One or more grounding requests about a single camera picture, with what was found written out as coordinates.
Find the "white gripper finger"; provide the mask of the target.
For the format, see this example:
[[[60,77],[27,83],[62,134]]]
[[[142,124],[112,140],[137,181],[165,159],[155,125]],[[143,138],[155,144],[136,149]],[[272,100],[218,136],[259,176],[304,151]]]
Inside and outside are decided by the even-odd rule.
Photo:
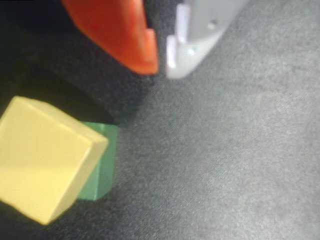
[[[166,38],[166,77],[182,79],[208,55],[246,0],[185,0],[176,7],[174,34]]]

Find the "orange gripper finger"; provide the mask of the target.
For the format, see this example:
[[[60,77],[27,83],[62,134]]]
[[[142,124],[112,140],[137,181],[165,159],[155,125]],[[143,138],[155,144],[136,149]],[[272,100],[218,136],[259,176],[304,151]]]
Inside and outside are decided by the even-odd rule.
[[[141,0],[64,0],[75,26],[121,64],[142,75],[159,70],[157,37]]]

